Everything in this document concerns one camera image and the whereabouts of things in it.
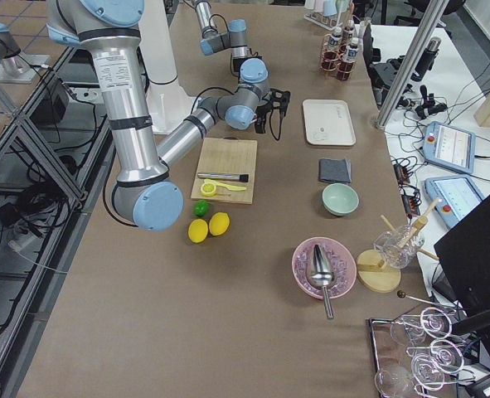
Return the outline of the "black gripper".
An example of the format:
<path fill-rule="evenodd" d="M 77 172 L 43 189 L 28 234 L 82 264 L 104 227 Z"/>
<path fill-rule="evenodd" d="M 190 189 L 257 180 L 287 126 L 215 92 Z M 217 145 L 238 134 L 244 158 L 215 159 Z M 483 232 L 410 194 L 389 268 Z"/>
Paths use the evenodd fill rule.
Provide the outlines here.
<path fill-rule="evenodd" d="M 280 123 L 283 123 L 289 107 L 290 95 L 288 90 L 269 89 L 269 93 L 260 101 L 255 111 L 254 127 L 256 133 L 265 133 L 267 115 L 274 110 L 279 111 L 279 120 Z"/>

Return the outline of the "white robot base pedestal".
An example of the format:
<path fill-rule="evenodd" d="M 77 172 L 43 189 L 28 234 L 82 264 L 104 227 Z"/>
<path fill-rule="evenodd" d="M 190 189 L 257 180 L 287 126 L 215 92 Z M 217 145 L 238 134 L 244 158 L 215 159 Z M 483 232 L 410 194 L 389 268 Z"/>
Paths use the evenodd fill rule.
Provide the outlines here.
<path fill-rule="evenodd" d="M 140 50 L 149 80 L 148 111 L 155 134 L 170 134 L 198 100 L 182 88 L 177 74 L 164 3 L 146 1 L 139 21 Z"/>

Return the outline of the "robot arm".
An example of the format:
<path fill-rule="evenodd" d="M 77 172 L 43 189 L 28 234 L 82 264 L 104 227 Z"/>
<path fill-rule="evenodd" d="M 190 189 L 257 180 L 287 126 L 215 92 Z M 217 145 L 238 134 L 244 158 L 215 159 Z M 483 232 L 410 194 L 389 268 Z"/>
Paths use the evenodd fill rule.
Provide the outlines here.
<path fill-rule="evenodd" d="M 221 31 L 215 22 L 219 14 L 211 12 L 211 4 L 205 0 L 192 1 L 201 29 L 200 48 L 205 56 L 230 50 L 230 72 L 240 76 L 240 68 L 253 56 L 248 43 L 248 27 L 244 19 L 238 18 L 225 23 Z"/>
<path fill-rule="evenodd" d="M 149 231 L 167 229 L 180 216 L 183 196 L 169 168 L 217 122 L 247 129 L 269 110 L 285 113 L 289 104 L 289 92 L 272 88 L 265 63 L 250 53 L 245 22 L 235 19 L 220 32 L 208 2 L 193 7 L 202 52 L 230 50 L 233 56 L 239 79 L 228 95 L 193 99 L 179 85 L 162 2 L 47 4 L 50 38 L 93 59 L 121 167 L 112 205 Z"/>

